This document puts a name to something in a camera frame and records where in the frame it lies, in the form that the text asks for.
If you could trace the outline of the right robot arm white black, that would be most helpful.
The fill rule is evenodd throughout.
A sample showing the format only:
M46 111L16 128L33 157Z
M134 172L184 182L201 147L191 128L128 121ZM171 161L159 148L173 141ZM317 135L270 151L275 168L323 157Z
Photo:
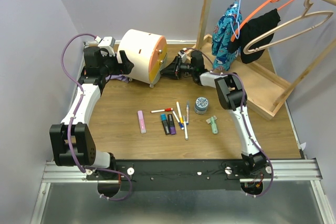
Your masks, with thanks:
M190 49L190 62L183 61L188 51L184 48L178 52L174 60L160 71L160 74L170 79L178 80L183 75L192 77L201 86L213 87L217 91L219 102L232 117L241 144L242 173L249 178L255 177L262 169L268 169L271 176L274 168L270 158L265 154L253 132L248 116L247 92L241 78L236 73L215 73L205 68L204 59L207 56L196 49Z

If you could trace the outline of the round cream drawer organizer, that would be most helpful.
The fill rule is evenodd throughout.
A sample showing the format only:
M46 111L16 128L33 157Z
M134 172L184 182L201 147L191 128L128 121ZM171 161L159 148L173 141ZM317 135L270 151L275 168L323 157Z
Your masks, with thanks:
M127 77L148 83L153 88L161 77L160 71L167 59L166 38L130 29L119 43L118 52L120 51L124 51L129 61L134 64Z

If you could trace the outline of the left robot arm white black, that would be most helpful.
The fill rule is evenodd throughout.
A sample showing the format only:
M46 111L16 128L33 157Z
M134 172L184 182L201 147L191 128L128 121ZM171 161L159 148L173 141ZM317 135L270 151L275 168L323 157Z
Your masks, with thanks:
M54 160L58 166L77 166L82 172L86 167L98 168L104 179L116 175L114 156L97 150L89 130L93 109L107 84L107 77L130 74L134 68L124 50L116 55L98 46L83 50L85 65L77 85L73 104L59 124L50 127L49 135Z

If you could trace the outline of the white grey eraser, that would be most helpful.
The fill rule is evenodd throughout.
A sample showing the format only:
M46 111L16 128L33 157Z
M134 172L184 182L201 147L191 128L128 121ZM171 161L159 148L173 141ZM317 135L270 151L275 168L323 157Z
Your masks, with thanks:
M211 116L209 119L206 120L207 124L213 124L215 123L215 121L217 120L217 117L214 115L214 116Z

